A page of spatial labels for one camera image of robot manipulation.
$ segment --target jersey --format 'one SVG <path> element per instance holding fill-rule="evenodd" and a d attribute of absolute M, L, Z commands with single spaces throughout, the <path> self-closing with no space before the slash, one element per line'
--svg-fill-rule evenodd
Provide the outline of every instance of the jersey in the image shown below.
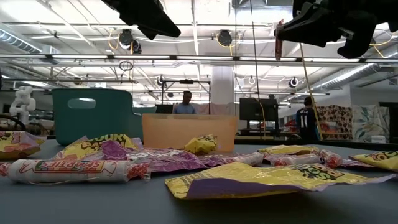
<path fill-rule="evenodd" d="M 312 108 L 302 108 L 296 113 L 296 124 L 300 130 L 300 136 L 306 140 L 318 140 L 317 120 Z"/>
<path fill-rule="evenodd" d="M 175 106 L 173 110 L 173 114 L 196 114 L 197 111 L 191 104 L 183 104 L 180 103 L 177 106 Z"/>

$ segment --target white pillar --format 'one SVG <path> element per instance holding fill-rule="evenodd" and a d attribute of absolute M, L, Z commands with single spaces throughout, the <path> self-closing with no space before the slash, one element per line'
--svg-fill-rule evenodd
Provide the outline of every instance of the white pillar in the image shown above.
<path fill-rule="evenodd" d="M 232 67 L 215 66 L 211 74 L 212 103 L 228 104 L 234 102 L 235 76 Z"/>

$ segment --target table surface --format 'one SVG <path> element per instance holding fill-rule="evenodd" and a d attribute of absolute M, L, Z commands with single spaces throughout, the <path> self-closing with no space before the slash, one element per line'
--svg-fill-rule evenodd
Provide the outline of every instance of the table surface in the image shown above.
<path fill-rule="evenodd" d="M 236 145 L 236 152 L 266 146 Z M 347 157 L 372 151 L 318 146 Z M 32 159 L 47 159 L 63 147 L 42 145 Z M 164 184 L 178 172 L 152 176 L 150 182 L 36 186 L 0 178 L 0 223 L 395 223 L 398 179 L 381 184 L 335 185 L 322 192 L 259 198 L 179 200 Z M 390 172 L 353 172 L 379 177 Z"/>

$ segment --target person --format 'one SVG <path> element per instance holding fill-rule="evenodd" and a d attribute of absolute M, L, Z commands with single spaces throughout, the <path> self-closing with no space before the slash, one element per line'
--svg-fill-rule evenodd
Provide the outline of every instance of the person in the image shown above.
<path fill-rule="evenodd" d="M 317 119 L 313 110 L 311 96 L 304 99 L 305 107 L 296 113 L 296 124 L 300 130 L 300 137 L 304 140 L 318 140 Z"/>
<path fill-rule="evenodd" d="M 173 110 L 173 114 L 196 114 L 197 111 L 189 103 L 191 102 L 192 93 L 190 91 L 184 91 L 182 103 L 179 103 Z"/>

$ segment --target hair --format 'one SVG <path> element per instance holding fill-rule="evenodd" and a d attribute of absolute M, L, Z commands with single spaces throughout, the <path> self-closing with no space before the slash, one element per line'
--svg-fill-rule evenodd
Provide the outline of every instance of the hair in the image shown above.
<path fill-rule="evenodd" d="M 305 106 L 310 106 L 310 105 L 312 105 L 311 96 L 308 96 L 308 97 L 306 97 L 306 98 L 304 99 L 304 105 L 305 105 Z"/>

